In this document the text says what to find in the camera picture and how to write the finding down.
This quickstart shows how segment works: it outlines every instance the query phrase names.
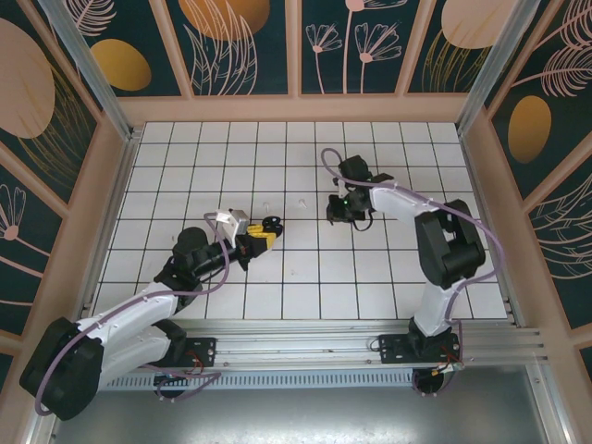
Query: leaf illustration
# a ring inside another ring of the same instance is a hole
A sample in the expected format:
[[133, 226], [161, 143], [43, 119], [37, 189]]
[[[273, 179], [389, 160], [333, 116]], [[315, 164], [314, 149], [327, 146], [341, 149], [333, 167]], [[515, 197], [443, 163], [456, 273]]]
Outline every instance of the leaf illustration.
[[243, 17], [237, 17], [228, 2], [226, 14], [213, 0], [204, 0], [200, 6], [188, 0], [187, 6], [191, 18], [202, 30], [193, 32], [185, 26], [193, 48], [191, 83], [195, 92], [199, 95], [252, 93], [257, 79], [257, 52], [249, 24]]
[[575, 190], [540, 203], [531, 220], [554, 278], [592, 274], [592, 175]]
[[538, 75], [546, 95], [575, 97], [592, 80], [592, 46], [555, 52]]
[[113, 0], [65, 0], [70, 16], [82, 35], [98, 37], [117, 12]]
[[592, 44], [592, 0], [572, 0], [560, 30], [565, 44], [573, 49]]

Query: dark teal panel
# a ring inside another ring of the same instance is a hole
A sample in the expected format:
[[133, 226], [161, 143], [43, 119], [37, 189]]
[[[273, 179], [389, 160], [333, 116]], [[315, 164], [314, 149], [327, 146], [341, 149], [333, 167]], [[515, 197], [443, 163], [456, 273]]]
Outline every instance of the dark teal panel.
[[436, 2], [408, 93], [468, 93], [491, 50], [462, 49], [448, 43], [442, 33], [445, 4], [446, 0]]
[[536, 14], [533, 17], [532, 21], [530, 22], [528, 29], [524, 32], [524, 35], [522, 36], [522, 39], [520, 39], [520, 42], [516, 46], [516, 49], [514, 50], [512, 57], [510, 57], [510, 60], [508, 60], [506, 67], [503, 69], [503, 71], [499, 75], [498, 80], [496, 81], [495, 85], [493, 85], [491, 92], [487, 96], [487, 99], [485, 101], [486, 107], [489, 107], [489, 105], [491, 104], [491, 101], [493, 101], [495, 96], [498, 94], [501, 84], [506, 80], [506, 74], [508, 74], [508, 71], [510, 71], [510, 69], [512, 69], [513, 64], [516, 62], [516, 59], [518, 58], [520, 53], [522, 53], [522, 50], [524, 49], [524, 45], [526, 44], [526, 42], [528, 42], [530, 35], [533, 33], [533, 30], [537, 27], [537, 23], [540, 20], [541, 16], [543, 15], [543, 12], [545, 12], [545, 9], [547, 9], [548, 5], [549, 5], [549, 0], [541, 0], [541, 2], [538, 4], [538, 8], [536, 9]]
[[[566, 10], [571, 2], [566, 1], [555, 18], [549, 25], [543, 40], [558, 30], [563, 22]], [[589, 11], [588, 20], [592, 20], [592, 11]], [[582, 29], [583, 23], [576, 22], [575, 29]], [[592, 38], [587, 37], [588, 43], [582, 51], [587, 56], [588, 71], [592, 59]], [[513, 86], [503, 100], [501, 106], [492, 118], [492, 123], [498, 133], [499, 141], [504, 149], [510, 168], [516, 180], [518, 190], [525, 198], [538, 184], [555, 169], [555, 167], [569, 154], [578, 143], [592, 130], [592, 84], [584, 81], [578, 86], [582, 89], [569, 88], [561, 95], [557, 87], [548, 88], [545, 92], [541, 77], [549, 59], [559, 51], [565, 51], [567, 45], [558, 32], [548, 41], [540, 45], [528, 58], [523, 70], [517, 77], [516, 86]], [[561, 65], [555, 67], [558, 70], [566, 70], [570, 67]], [[576, 83], [575, 77], [569, 80]], [[514, 108], [526, 96], [535, 96], [545, 101], [551, 113], [551, 129], [549, 138], [542, 152], [533, 161], [525, 164], [520, 163], [512, 156], [508, 141], [508, 128]]]
[[72, 56], [70, 55], [70, 53], [68, 52], [68, 49], [66, 48], [66, 46], [64, 46], [64, 44], [62, 43], [62, 40], [60, 38], [57, 37], [56, 32], [54, 31], [54, 29], [52, 28], [52, 26], [49, 24], [49, 20], [47, 19], [47, 16], [45, 15], [45, 13], [43, 12], [43, 9], [41, 8], [41, 6], [39, 5], [39, 3], [37, 2], [37, 0], [35, 0], [33, 2], [34, 6], [37, 8], [37, 12], [39, 13], [39, 15], [41, 16], [41, 18], [43, 19], [43, 21], [45, 22], [45, 25], [47, 26], [47, 28], [49, 28], [51, 30], [51, 32], [54, 35], [55, 40], [57, 41], [57, 44], [59, 44], [59, 47], [62, 48], [62, 52], [64, 53], [64, 55], [66, 56], [66, 58], [68, 59], [68, 62], [70, 62], [70, 65], [77, 70], [80, 79], [82, 80], [82, 83], [84, 83], [84, 86], [86, 87], [86, 90], [89, 92], [89, 94], [92, 97], [92, 100], [94, 101], [94, 103], [97, 105], [97, 107], [103, 111], [103, 107], [101, 106], [101, 104], [99, 103], [99, 100], [96, 98], [96, 96], [94, 95], [93, 90], [91, 89], [91, 87], [89, 86], [88, 82], [86, 81], [86, 79], [84, 79], [84, 77], [80, 74], [80, 72], [78, 71], [78, 68], [76, 66], [76, 62], [74, 61], [74, 59], [72, 58]]
[[584, 361], [584, 366], [586, 367], [586, 371], [588, 372], [590, 382], [592, 382], [592, 347], [586, 347], [585, 349], [581, 349], [580, 355], [582, 356], [582, 361]]
[[[364, 67], [364, 93], [394, 93], [409, 36], [417, 13], [418, 2], [387, 0], [380, 2], [388, 8], [351, 13], [351, 29], [348, 43], [347, 90], [362, 91], [362, 68]], [[302, 2], [302, 93], [319, 94], [321, 84], [325, 93], [343, 93], [343, 56], [350, 10], [345, 2], [303, 0]], [[327, 33], [327, 28], [334, 30]], [[395, 33], [389, 33], [394, 26]], [[324, 48], [318, 55], [313, 43]], [[373, 60], [363, 64], [360, 54], [371, 54]]]
[[[245, 95], [251, 94], [287, 94], [288, 93], [288, 61], [286, 49], [286, 8], [284, 0], [270, 0], [270, 11], [267, 22], [261, 30], [253, 35], [254, 46], [252, 51], [244, 51], [243, 41], [232, 45], [227, 52], [228, 46], [224, 43], [224, 49], [218, 51], [219, 54], [226, 54], [223, 57], [215, 57], [215, 41], [207, 36], [203, 36], [202, 48], [204, 59], [207, 59], [211, 66], [219, 66], [218, 75], [211, 76], [213, 82], [196, 81], [192, 83], [193, 93], [195, 95]], [[192, 33], [193, 38], [199, 39], [198, 32], [187, 20], [179, 6], [179, 0], [166, 0], [170, 17], [173, 21], [175, 33], [179, 40], [179, 47], [183, 54], [183, 60], [187, 69], [187, 75], [191, 79], [191, 74], [195, 72], [194, 78], [197, 79], [199, 73], [206, 72], [207, 69], [194, 67], [194, 52], [192, 37], [185, 27]], [[236, 57], [236, 54], [243, 54], [245, 58]], [[253, 60], [256, 54], [257, 67], [254, 65], [245, 70], [241, 68], [240, 61]], [[242, 79], [254, 76], [254, 86], [250, 81], [243, 82]]]
[[1, 166], [0, 206], [0, 301], [26, 304], [0, 302], [0, 329], [20, 335], [62, 219]]
[[148, 0], [114, 0], [111, 13], [116, 15], [98, 37], [85, 36], [90, 47], [106, 39], [129, 43], [146, 59], [152, 79], [148, 86], [138, 91], [124, 91], [113, 87], [118, 97], [176, 96], [179, 86], [168, 60], [156, 20]]
[[10, 370], [12, 359], [12, 356], [9, 354], [0, 353], [0, 393], [2, 393], [2, 387], [8, 376], [8, 370]]
[[54, 114], [40, 136], [21, 139], [0, 128], [0, 142], [68, 202], [96, 121], [16, 2], [0, 0], [0, 18], [18, 26], [40, 46], [52, 66], [56, 90]]
[[592, 323], [592, 157], [530, 213], [530, 220], [570, 326]]

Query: robotic arm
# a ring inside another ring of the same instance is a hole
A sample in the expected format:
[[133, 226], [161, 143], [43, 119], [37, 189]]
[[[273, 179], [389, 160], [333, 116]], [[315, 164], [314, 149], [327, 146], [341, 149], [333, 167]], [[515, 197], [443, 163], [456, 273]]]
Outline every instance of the robotic arm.
[[[339, 195], [329, 196], [327, 220], [331, 223], [355, 224], [366, 220], [366, 214], [372, 222], [372, 213], [379, 211], [415, 227], [426, 284], [421, 306], [411, 319], [409, 333], [401, 339], [401, 346], [413, 351], [414, 359], [438, 362], [441, 348], [457, 340], [451, 332], [450, 313], [458, 288], [485, 262], [485, 251], [475, 225], [414, 199], [396, 187], [351, 185], [350, 181], [375, 184], [393, 179], [384, 173], [372, 176], [359, 155], [342, 161], [339, 172], [345, 180], [333, 179], [339, 187]], [[446, 205], [468, 216], [471, 214], [461, 200]]]
[[[226, 237], [229, 261], [238, 262], [245, 271], [283, 232], [279, 217], [249, 225], [241, 210], [218, 211], [216, 221]], [[90, 331], [64, 354], [43, 392], [43, 405], [62, 420], [76, 416], [99, 389], [134, 368], [160, 365], [161, 360], [177, 363], [185, 352], [186, 333], [168, 318], [196, 296], [172, 293], [201, 291], [205, 281], [224, 271], [225, 257], [220, 243], [208, 245], [205, 232], [196, 227], [179, 234], [172, 253], [154, 282], [129, 300], [76, 323], [64, 317], [53, 322], [25, 367], [20, 385], [36, 396], [56, 356], [87, 329]]]

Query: camera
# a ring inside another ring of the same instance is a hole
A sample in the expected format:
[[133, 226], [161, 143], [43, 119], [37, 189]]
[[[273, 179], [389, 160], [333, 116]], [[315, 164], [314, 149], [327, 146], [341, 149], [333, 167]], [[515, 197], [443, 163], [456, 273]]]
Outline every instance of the camera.
[[[361, 156], [355, 155], [342, 161], [339, 166], [339, 173], [342, 177], [358, 182], [379, 183], [385, 180], [392, 180], [393, 177], [389, 174], [381, 173], [373, 176], [368, 168], [368, 164]], [[366, 211], [373, 213], [370, 200], [370, 188], [343, 183], [343, 181], [333, 178], [335, 186], [340, 186], [339, 197], [337, 194], [329, 195], [329, 203], [327, 206], [327, 220], [333, 222], [348, 222], [355, 223], [355, 221], [365, 221]]]

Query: white grid mat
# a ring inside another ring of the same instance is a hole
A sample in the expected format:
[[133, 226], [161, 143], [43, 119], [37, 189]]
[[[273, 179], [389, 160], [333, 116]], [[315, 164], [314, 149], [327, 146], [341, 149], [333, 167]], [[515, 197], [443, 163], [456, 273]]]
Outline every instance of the white grid mat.
[[[320, 161], [327, 147], [344, 157], [359, 154], [374, 173], [389, 173], [440, 202], [461, 198], [478, 216], [451, 123], [150, 122], [97, 286], [95, 312], [142, 290], [183, 228], [204, 228], [213, 241], [203, 214], [237, 208], [252, 222], [280, 216], [284, 235], [274, 251], [251, 261], [247, 273], [233, 264], [227, 285], [176, 318], [411, 317], [425, 282], [414, 230], [381, 214], [366, 232], [347, 224], [331, 227], [325, 212], [337, 187]], [[487, 252], [480, 272], [490, 269]], [[506, 318], [496, 279], [465, 291], [453, 315]]]

